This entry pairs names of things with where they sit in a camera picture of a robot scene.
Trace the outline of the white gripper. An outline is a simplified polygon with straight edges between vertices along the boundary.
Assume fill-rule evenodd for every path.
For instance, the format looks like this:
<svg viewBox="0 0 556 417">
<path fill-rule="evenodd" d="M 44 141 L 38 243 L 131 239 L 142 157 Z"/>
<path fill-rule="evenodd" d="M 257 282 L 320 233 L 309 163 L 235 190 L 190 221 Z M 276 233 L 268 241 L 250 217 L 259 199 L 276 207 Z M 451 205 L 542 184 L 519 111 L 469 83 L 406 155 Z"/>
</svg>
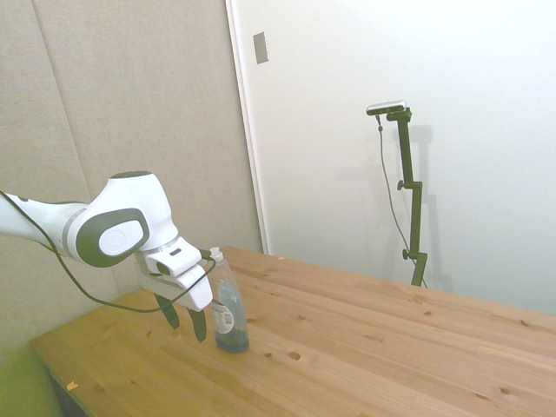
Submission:
<svg viewBox="0 0 556 417">
<path fill-rule="evenodd" d="M 195 337 L 203 342 L 207 337 L 207 321 L 203 309 L 213 300 L 209 279 L 199 264 L 199 254 L 184 252 L 135 253 L 141 270 L 140 283 L 155 293 L 156 301 L 166 321 L 173 329 L 180 327 L 180 319 L 171 300 L 188 308 Z"/>
</svg>

